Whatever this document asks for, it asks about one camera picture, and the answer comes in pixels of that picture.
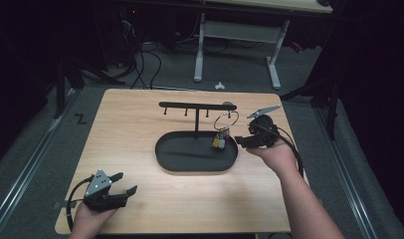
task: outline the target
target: person's right hand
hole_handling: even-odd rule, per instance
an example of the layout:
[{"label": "person's right hand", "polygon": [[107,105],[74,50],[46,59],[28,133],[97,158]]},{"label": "person's right hand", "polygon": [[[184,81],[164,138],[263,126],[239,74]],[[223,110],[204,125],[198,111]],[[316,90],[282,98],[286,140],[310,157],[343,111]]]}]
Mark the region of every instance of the person's right hand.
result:
[{"label": "person's right hand", "polygon": [[279,178],[284,173],[298,172],[296,157],[292,149],[281,139],[272,147],[246,148],[246,151],[259,156]]}]

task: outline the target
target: person's left hand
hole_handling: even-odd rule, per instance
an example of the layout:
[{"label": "person's left hand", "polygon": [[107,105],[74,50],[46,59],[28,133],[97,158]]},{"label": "person's left hand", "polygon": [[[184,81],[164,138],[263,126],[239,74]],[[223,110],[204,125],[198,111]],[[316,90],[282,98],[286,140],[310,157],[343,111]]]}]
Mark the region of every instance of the person's left hand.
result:
[{"label": "person's left hand", "polygon": [[116,211],[117,209],[95,212],[91,211],[84,203],[81,203],[76,211],[75,222],[70,238],[88,239],[96,237],[105,223]]}]

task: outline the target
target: black tray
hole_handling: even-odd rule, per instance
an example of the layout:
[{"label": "black tray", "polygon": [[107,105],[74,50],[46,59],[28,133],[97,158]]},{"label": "black tray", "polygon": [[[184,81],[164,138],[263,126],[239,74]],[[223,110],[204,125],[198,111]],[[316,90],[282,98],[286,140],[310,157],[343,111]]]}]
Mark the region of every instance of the black tray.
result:
[{"label": "black tray", "polygon": [[155,146],[158,163],[170,171],[224,171],[236,161],[238,147],[230,137],[225,148],[215,148],[216,131],[172,131]]}]

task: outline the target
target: person's right arm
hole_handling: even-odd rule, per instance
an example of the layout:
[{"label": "person's right arm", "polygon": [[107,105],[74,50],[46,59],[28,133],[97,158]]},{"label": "person's right arm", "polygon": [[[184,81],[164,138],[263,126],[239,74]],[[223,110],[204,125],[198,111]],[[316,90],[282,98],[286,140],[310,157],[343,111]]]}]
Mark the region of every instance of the person's right arm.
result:
[{"label": "person's right arm", "polygon": [[344,238],[325,208],[301,177],[292,150],[282,140],[273,147],[248,148],[279,177],[294,238]]}]

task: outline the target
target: person's arm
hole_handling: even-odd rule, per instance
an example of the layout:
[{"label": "person's arm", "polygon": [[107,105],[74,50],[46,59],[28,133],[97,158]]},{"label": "person's arm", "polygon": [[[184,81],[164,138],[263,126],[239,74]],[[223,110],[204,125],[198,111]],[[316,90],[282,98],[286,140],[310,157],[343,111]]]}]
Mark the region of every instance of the person's arm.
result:
[{"label": "person's arm", "polygon": [[288,145],[279,140],[273,147],[247,151],[259,156],[280,179],[294,238],[344,238],[299,174],[296,158]]},{"label": "person's arm", "polygon": [[101,231],[105,223],[112,217],[117,209],[94,212],[81,203],[76,211],[75,223],[70,235],[70,239],[92,239],[95,238]]}]

